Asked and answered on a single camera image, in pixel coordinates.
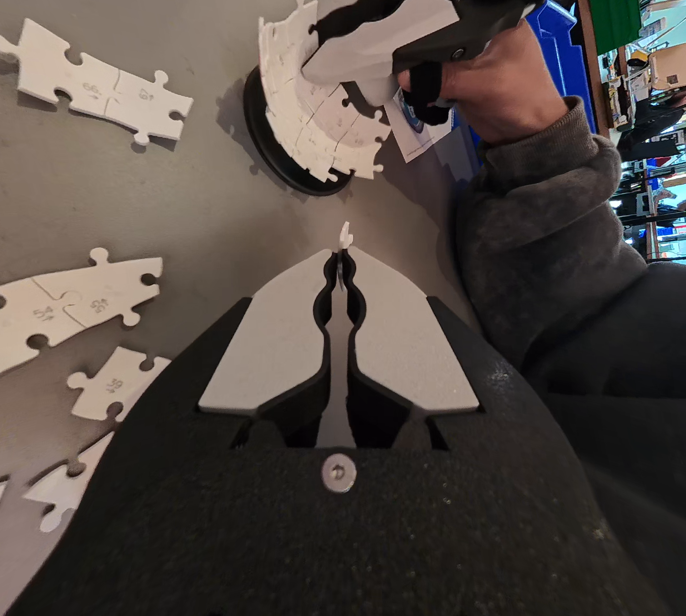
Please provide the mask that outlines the spread of white puzzle pieces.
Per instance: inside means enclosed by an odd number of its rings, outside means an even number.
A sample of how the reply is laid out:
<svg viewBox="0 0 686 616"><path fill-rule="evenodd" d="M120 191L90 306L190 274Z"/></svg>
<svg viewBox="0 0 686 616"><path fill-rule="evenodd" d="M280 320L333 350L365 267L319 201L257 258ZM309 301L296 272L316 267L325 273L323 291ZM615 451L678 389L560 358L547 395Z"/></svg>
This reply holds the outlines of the spread of white puzzle pieces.
<svg viewBox="0 0 686 616"><path fill-rule="evenodd" d="M26 18L19 41L1 38L1 56L19 63L17 89L56 105L57 92L70 99L69 109L133 131L135 144L151 137L176 142L193 99L166 89L168 75L156 71L153 81L117 69L82 53L80 63L66 56L70 44ZM15 280L1 286L1 373L38 356L29 339L42 336L48 346L120 317L126 327L140 321L135 308L159 294L159 286L142 278L159 278L161 258L112 263L104 248L91 250L92 265Z"/></svg>

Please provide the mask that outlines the wooden background table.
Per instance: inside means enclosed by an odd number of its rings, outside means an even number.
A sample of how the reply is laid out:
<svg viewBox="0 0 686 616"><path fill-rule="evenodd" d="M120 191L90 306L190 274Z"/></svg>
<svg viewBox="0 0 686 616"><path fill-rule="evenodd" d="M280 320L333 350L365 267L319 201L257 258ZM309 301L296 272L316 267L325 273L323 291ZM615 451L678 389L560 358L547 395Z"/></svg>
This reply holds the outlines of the wooden background table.
<svg viewBox="0 0 686 616"><path fill-rule="evenodd" d="M597 134L611 138L608 125L605 89L603 88L600 67L597 59L596 35L593 26L591 6L589 0L576 0L578 22L582 37L582 46L585 54L585 66L587 70L588 89L591 99L591 108L596 124Z"/></svg>

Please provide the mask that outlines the person's right hand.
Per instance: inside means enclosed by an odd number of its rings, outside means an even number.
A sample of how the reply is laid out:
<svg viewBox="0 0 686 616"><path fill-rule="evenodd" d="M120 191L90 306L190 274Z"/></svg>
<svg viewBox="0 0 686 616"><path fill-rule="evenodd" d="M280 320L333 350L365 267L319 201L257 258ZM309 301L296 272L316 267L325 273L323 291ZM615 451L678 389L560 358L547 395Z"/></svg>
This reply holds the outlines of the person's right hand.
<svg viewBox="0 0 686 616"><path fill-rule="evenodd" d="M484 52L442 67L440 98L457 103L486 143L516 143L545 131L569 108L525 19L490 41Z"/></svg>

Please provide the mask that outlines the blue plastic bin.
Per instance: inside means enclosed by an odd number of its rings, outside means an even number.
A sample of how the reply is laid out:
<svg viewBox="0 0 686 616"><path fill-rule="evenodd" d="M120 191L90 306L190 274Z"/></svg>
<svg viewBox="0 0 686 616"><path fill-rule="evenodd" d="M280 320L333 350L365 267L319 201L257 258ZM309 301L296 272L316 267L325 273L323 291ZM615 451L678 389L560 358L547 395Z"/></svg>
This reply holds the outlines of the blue plastic bin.
<svg viewBox="0 0 686 616"><path fill-rule="evenodd" d="M527 22L538 39L556 89L564 97L576 96L582 100L588 126L596 132L584 50L573 44L571 38L577 18L554 0L546 0L527 17Z"/></svg>

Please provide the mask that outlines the green plastic bin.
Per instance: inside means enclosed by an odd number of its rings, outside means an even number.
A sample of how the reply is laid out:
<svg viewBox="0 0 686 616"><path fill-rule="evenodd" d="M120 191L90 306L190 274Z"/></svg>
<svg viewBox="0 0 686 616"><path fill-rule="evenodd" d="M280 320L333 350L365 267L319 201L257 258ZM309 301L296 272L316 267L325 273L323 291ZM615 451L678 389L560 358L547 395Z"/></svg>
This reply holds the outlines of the green plastic bin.
<svg viewBox="0 0 686 616"><path fill-rule="evenodd" d="M639 39L642 28L639 0L589 0L597 55Z"/></svg>

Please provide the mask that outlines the person's right forearm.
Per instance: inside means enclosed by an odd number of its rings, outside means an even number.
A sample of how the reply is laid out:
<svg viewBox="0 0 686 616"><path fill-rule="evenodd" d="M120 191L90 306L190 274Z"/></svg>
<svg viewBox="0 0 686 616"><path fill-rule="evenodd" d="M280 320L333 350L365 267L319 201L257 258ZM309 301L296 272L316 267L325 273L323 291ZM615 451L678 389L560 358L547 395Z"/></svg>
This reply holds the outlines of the person's right forearm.
<svg viewBox="0 0 686 616"><path fill-rule="evenodd" d="M546 130L501 146L458 211L460 275L488 341L515 368L642 277L609 205L620 155L591 133L579 97Z"/></svg>

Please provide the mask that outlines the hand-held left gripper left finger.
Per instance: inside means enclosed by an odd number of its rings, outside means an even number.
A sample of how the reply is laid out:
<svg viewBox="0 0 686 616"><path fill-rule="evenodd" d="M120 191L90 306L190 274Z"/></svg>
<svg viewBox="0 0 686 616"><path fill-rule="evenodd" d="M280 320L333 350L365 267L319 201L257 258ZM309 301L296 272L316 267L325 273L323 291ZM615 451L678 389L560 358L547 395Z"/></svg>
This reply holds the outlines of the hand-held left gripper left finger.
<svg viewBox="0 0 686 616"><path fill-rule="evenodd" d="M199 402L201 412L269 421L313 446L330 397L331 292L337 256L322 250L251 298Z"/></svg>

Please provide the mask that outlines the single white puzzle piece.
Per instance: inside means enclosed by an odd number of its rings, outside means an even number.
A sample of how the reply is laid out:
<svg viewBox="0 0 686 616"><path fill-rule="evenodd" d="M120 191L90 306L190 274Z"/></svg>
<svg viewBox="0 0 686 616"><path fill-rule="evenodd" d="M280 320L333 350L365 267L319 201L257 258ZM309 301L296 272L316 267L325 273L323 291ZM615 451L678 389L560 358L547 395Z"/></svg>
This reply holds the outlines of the single white puzzle piece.
<svg viewBox="0 0 686 616"><path fill-rule="evenodd" d="M344 258L345 258L345 255L346 255L349 247L352 245L353 240L354 240L354 236L351 233L350 226L351 226L351 224L348 220L344 222L344 224L340 230L339 239L338 239L337 279L338 279L339 288L341 289L342 292L346 292L346 290L347 290L347 283L346 283L345 270L344 270Z"/></svg>

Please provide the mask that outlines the black round puzzle stand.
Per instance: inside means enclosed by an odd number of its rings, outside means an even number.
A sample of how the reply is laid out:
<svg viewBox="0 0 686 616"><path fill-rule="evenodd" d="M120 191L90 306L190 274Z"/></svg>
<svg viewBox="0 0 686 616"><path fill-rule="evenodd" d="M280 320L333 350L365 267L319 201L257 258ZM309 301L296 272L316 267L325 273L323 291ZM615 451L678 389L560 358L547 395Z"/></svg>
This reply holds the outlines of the black round puzzle stand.
<svg viewBox="0 0 686 616"><path fill-rule="evenodd" d="M243 92L245 124L264 163L282 183L296 192L312 197L328 197L341 192L352 181L352 174L333 170L336 180L320 181L290 157L274 137L267 120L267 101L259 66L248 74Z"/></svg>

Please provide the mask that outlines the curved assembled puzzle section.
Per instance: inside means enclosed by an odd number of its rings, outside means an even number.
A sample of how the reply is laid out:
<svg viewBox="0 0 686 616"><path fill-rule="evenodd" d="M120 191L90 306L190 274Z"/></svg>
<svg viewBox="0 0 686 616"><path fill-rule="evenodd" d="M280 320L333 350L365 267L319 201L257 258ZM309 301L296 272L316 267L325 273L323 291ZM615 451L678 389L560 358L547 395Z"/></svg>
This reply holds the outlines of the curved assembled puzzle section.
<svg viewBox="0 0 686 616"><path fill-rule="evenodd" d="M275 139L297 164L322 182L333 170L372 180L382 173L377 155L390 134L383 111L358 111L343 84L318 86L302 68L317 49L318 2L296 0L284 20L259 20L258 46L267 120Z"/></svg>

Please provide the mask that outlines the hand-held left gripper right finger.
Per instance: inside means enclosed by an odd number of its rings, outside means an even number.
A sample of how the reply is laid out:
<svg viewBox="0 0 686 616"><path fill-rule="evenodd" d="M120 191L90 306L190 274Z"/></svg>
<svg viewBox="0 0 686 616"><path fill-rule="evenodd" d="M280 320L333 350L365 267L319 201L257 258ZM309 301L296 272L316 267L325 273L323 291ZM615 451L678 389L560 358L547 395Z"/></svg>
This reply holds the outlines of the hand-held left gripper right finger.
<svg viewBox="0 0 686 616"><path fill-rule="evenodd" d="M478 397L429 297L363 250L343 251L352 323L347 416L357 447L393 447L403 429L432 446L436 416L472 414Z"/></svg>

